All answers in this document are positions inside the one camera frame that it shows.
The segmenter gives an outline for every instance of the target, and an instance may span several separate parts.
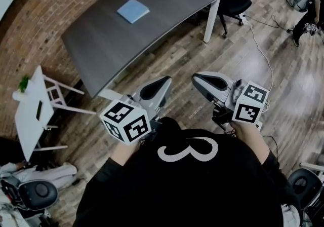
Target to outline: person wearing black shirt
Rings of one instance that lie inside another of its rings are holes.
[[[232,122],[233,137],[161,122],[154,141],[118,143],[87,184],[74,227],[299,226],[299,201],[254,125]]]
[[[315,0],[308,8],[307,13],[297,23],[293,31],[293,42],[299,47],[299,38],[303,34],[306,23],[316,24],[319,28],[324,22],[324,0]]]

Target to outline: white vase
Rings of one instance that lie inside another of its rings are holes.
[[[15,91],[12,93],[12,98],[16,101],[23,102],[26,99],[26,95],[19,91]]]

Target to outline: black cable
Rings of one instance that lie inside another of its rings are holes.
[[[248,17],[248,18],[250,18],[250,19],[252,19],[252,20],[255,20],[256,22],[262,23],[262,24],[264,24],[264,25],[270,26],[270,27],[272,27],[272,28],[280,28],[280,29],[282,29],[282,30],[285,30],[286,32],[291,32],[291,31],[292,31],[291,29],[285,29],[285,28],[281,27],[280,24],[276,21],[274,15],[271,15],[271,19],[275,22],[275,24],[276,24],[277,26],[273,26],[273,25],[270,25],[270,24],[267,24],[267,23],[261,22],[261,21],[259,21],[259,20],[257,20],[257,19],[254,19],[253,17],[250,17],[250,16],[245,15],[245,14],[244,14],[243,16],[244,16],[244,17]]]
[[[264,135],[264,136],[262,136],[262,137],[270,137],[270,138],[273,139],[273,141],[274,141],[274,143],[275,143],[275,145],[276,145],[276,150],[277,150],[277,160],[279,160],[278,144],[277,144],[277,142],[275,141],[275,139],[274,139],[272,136],[270,136],[270,135]]]

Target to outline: wooden floor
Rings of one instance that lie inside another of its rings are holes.
[[[247,14],[255,19],[290,28],[302,14],[288,7],[286,0],[252,0]],[[269,94],[270,110],[264,113],[263,135],[271,135],[278,143],[279,162],[289,175],[302,160],[320,152],[324,144],[324,53],[319,35],[302,36],[296,48],[287,32],[250,20],[261,49],[270,60],[274,82]],[[208,44],[202,41],[206,23],[194,27],[184,23],[168,35],[166,42],[148,53],[129,68],[114,89],[132,93],[137,85],[161,76],[173,78],[173,90],[166,105],[166,116],[176,119],[182,128],[203,128],[218,132],[212,122],[213,106],[193,87],[191,75],[198,71],[219,71],[232,79],[252,80],[270,88],[271,72],[266,60],[257,50],[250,26],[240,27],[236,20],[227,19],[228,38],[217,19]],[[102,98],[80,101],[84,109],[100,112],[108,102]],[[86,181],[97,172],[111,154],[112,140],[97,116],[69,113],[56,136],[59,144],[68,149],[57,151],[57,163],[69,161],[76,165],[83,180],[77,186],[60,193],[59,201],[51,208],[60,226],[71,226],[85,188]],[[276,154],[275,144],[266,138]]]

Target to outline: blue book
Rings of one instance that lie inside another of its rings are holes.
[[[136,0],[129,0],[120,7],[117,12],[130,23],[136,22],[138,19],[150,12],[150,10]]]

